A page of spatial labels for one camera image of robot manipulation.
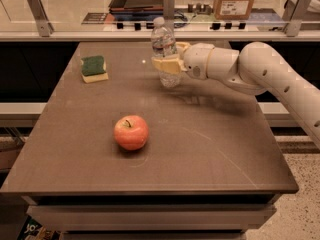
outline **water bottle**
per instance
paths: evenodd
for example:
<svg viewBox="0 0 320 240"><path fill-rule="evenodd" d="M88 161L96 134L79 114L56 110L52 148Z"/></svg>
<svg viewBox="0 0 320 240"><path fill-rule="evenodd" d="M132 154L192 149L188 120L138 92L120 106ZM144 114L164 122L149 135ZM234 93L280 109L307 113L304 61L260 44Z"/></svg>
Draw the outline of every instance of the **water bottle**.
<svg viewBox="0 0 320 240"><path fill-rule="evenodd" d="M163 17L153 20L154 29L151 33L151 43L154 57L167 57L177 54L176 40L170 28L165 26ZM180 84L181 74L170 74L159 70L160 81L166 88Z"/></svg>

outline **floor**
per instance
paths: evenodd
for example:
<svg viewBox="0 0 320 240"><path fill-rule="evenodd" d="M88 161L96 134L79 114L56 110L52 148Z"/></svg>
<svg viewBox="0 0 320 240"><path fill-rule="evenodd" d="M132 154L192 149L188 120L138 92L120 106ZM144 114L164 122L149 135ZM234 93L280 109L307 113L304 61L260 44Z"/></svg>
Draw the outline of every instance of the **floor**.
<svg viewBox="0 0 320 240"><path fill-rule="evenodd" d="M279 147L294 174L300 190L283 195L277 202L276 214L261 228L249 230L247 240L312 240L320 239L320 151L307 136L289 136L275 132ZM13 145L0 137L0 147ZM0 183L5 173L0 173ZM27 218L27 206L19 198L0 195L0 238L17 239Z"/></svg>

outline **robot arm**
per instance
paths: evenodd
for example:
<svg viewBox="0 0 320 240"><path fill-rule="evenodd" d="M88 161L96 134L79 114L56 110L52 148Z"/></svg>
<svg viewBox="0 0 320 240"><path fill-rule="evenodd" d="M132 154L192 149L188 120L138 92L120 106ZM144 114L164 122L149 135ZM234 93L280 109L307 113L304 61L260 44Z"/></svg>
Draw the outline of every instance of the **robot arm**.
<svg viewBox="0 0 320 240"><path fill-rule="evenodd" d="M253 42L239 53L212 44L181 44L179 48L178 43L180 56L176 59L181 71L195 79L218 80L249 95L269 91L320 148L320 91L297 74L272 47ZM153 64L169 73L172 68L166 66L166 58L160 61L153 58Z"/></svg>

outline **green and yellow sponge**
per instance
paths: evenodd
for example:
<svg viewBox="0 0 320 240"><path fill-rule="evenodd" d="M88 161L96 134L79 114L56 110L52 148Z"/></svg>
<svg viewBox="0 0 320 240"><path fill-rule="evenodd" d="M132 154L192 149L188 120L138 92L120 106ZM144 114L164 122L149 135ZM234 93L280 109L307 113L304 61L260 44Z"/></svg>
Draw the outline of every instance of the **green and yellow sponge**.
<svg viewBox="0 0 320 240"><path fill-rule="evenodd" d="M81 73L85 83L108 80L107 65L103 56L90 56L81 59Z"/></svg>

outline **red apple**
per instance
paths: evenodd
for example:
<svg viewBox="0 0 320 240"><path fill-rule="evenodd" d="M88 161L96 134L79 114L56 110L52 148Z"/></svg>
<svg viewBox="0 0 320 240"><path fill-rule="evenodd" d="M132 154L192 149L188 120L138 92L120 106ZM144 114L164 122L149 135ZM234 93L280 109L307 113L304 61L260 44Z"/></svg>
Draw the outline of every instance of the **red apple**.
<svg viewBox="0 0 320 240"><path fill-rule="evenodd" d="M142 148L148 139L149 129L146 121L137 115L121 118L113 130L114 139L126 150Z"/></svg>

